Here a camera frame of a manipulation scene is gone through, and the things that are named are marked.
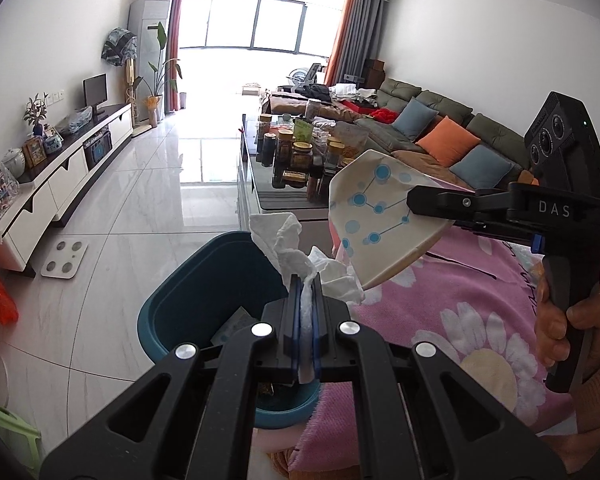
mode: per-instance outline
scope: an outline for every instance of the curtain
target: curtain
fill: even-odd
[[[178,39],[180,36],[180,8],[182,0],[172,0],[171,15],[169,17],[169,30],[167,34],[166,59],[178,57]],[[176,79],[178,82],[178,73],[173,63],[169,63],[167,76],[164,85],[164,113],[168,114],[180,110],[178,93],[171,88],[169,79]]]
[[[345,74],[361,76],[365,59],[378,55],[384,0],[346,0],[327,65],[325,84],[344,81]]]

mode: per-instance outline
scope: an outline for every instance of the silver screw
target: silver screw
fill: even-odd
[[[258,337],[264,337],[273,332],[273,327],[269,323],[256,323],[251,327],[251,333]]]
[[[340,331],[343,334],[354,335],[360,332],[360,325],[355,321],[345,321],[340,324]]]
[[[433,357],[436,354],[436,347],[431,343],[420,343],[416,346],[416,354],[421,357]]]
[[[176,357],[180,359],[191,359],[196,354],[196,347],[191,343],[184,343],[176,348]]]

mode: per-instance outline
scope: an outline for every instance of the potted plant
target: potted plant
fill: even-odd
[[[40,99],[38,97],[39,94],[36,94],[35,98],[29,98],[29,103],[27,104],[27,109],[24,112],[24,117],[22,118],[24,121],[29,123],[29,126],[33,126],[33,134],[35,136],[42,137],[43,128],[42,121],[46,119],[46,98],[47,94],[44,94],[44,97]]]
[[[150,95],[146,99],[144,99],[144,104],[147,108],[149,108],[149,118],[151,119],[152,127],[156,127],[158,123],[157,117],[157,109],[160,104],[160,99],[162,98],[162,90],[164,89],[164,83],[167,78],[167,70],[171,66],[171,63],[176,67],[176,71],[178,73],[178,77],[182,79],[182,70],[180,69],[180,65],[178,64],[179,59],[173,57],[168,59],[167,61],[162,61],[164,59],[164,49],[167,46],[167,33],[164,31],[164,25],[162,22],[158,22],[158,43],[160,44],[160,53],[158,54],[158,65],[154,65],[149,62],[149,66],[154,71],[154,85],[153,87],[149,86],[149,83],[144,80],[144,77],[138,76],[134,81],[134,90],[138,88],[138,85],[141,82],[144,82],[146,87],[149,89]],[[169,84],[171,88],[177,90],[178,85],[175,79],[169,79]]]

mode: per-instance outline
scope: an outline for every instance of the human hand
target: human hand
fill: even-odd
[[[547,368],[564,361],[570,352],[565,339],[567,319],[579,330],[593,329],[591,348],[584,369],[587,378],[600,369],[600,291],[569,307],[566,316],[549,298],[549,284],[543,276],[536,289],[536,355]]]

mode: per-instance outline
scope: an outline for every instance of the camera lens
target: camera lens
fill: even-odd
[[[564,135],[564,124],[562,123],[562,117],[560,117],[560,115],[554,115],[552,127],[554,128],[555,137],[561,139]]]
[[[534,164],[537,164],[540,161],[540,152],[535,144],[531,146],[531,161]]]
[[[540,149],[545,155],[549,155],[552,150],[551,135],[547,130],[540,132]]]

